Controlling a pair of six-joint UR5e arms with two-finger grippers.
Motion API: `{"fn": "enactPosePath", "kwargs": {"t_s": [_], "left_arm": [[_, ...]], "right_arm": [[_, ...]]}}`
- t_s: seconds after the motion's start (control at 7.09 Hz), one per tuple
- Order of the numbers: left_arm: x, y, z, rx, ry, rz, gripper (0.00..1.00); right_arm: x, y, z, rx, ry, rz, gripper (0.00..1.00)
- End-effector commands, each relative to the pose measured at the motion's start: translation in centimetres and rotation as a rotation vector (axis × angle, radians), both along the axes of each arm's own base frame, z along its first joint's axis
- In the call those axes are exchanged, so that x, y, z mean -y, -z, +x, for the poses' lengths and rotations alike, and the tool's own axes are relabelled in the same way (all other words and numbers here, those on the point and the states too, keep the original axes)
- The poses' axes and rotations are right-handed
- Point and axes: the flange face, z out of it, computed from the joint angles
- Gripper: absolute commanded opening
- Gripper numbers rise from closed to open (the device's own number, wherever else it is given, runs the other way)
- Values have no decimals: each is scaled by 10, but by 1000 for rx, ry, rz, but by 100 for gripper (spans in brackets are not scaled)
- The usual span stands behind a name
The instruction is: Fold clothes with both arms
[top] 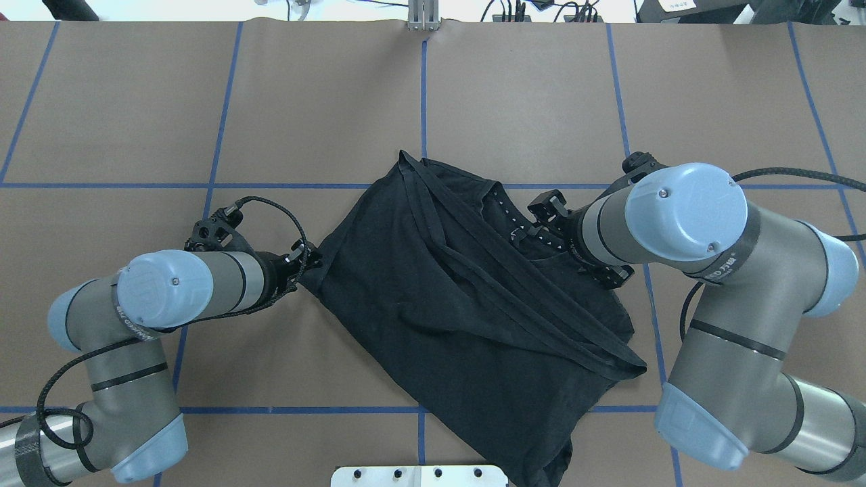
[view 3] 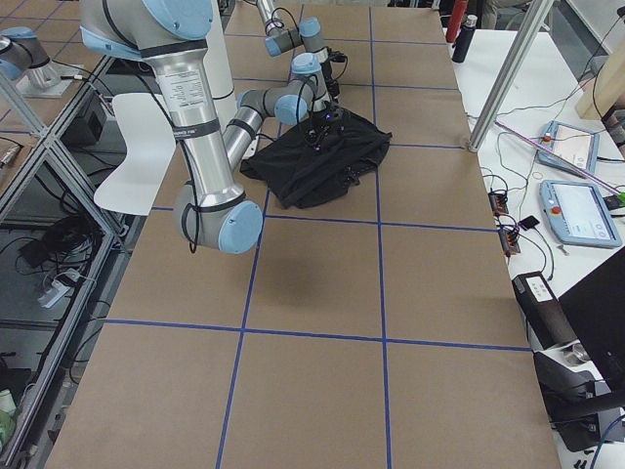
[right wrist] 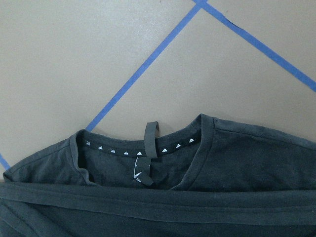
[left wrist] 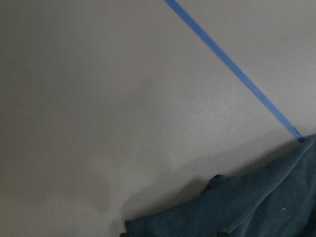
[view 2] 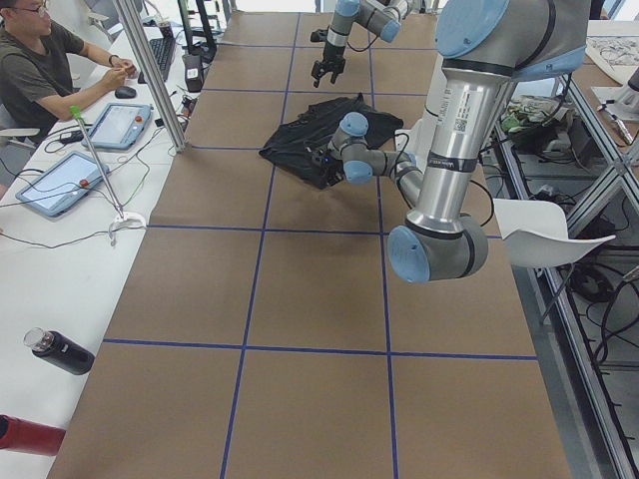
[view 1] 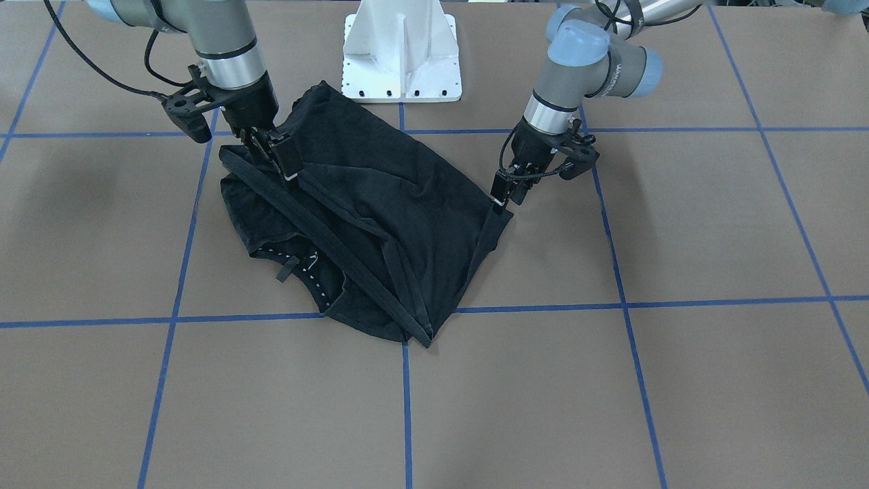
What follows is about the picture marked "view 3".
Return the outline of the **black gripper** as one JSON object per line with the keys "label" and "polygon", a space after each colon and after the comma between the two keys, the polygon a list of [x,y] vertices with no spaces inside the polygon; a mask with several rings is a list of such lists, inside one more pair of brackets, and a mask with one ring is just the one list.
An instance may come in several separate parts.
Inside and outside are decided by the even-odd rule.
{"label": "black gripper", "polygon": [[332,99],[337,100],[340,96],[340,86],[338,81],[333,77],[333,69],[330,61],[321,64],[326,90]]}
{"label": "black gripper", "polygon": [[344,129],[344,110],[336,102],[326,102],[322,110],[311,114],[311,137],[340,134]]}

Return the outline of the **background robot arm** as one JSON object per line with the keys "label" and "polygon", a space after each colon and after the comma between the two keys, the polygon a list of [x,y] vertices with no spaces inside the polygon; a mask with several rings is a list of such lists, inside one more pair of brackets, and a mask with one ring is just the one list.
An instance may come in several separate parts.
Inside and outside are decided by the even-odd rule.
{"label": "background robot arm", "polygon": [[58,99],[70,82],[52,62],[35,32],[26,26],[1,31],[1,71],[28,98]]}

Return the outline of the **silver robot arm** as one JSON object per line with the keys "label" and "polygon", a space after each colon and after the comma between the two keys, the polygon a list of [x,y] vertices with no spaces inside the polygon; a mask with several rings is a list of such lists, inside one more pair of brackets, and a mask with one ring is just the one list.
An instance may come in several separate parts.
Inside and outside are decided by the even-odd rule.
{"label": "silver robot arm", "polygon": [[270,0],[248,1],[260,15],[266,34],[265,46],[271,57],[278,57],[302,46],[318,59],[326,89],[330,97],[338,100],[340,85],[333,76],[333,63],[348,63],[348,57],[330,48],[325,41],[320,22],[315,17],[295,21],[283,7],[276,7]]}
{"label": "silver robot arm", "polygon": [[263,227],[259,206],[235,181],[233,170],[268,117],[295,126],[308,114],[334,109],[329,51],[316,18],[288,28],[270,1],[257,9],[266,48],[275,57],[299,46],[291,81],[279,88],[244,93],[223,126],[211,95],[204,60],[207,38],[221,26],[209,1],[83,1],[81,34],[102,55],[148,64],[167,107],[174,138],[187,160],[190,180],[175,215],[191,248],[198,245],[240,254],[252,248]]}

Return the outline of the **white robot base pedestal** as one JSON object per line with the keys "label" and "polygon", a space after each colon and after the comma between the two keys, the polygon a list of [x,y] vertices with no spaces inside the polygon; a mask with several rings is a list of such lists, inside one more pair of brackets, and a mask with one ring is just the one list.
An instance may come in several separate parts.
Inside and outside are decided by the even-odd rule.
{"label": "white robot base pedestal", "polygon": [[229,164],[235,169],[242,159],[254,154],[262,115],[252,107],[236,106],[229,58],[217,1],[210,1],[213,19],[206,34],[207,52],[203,69],[207,84],[206,103],[221,126]]}

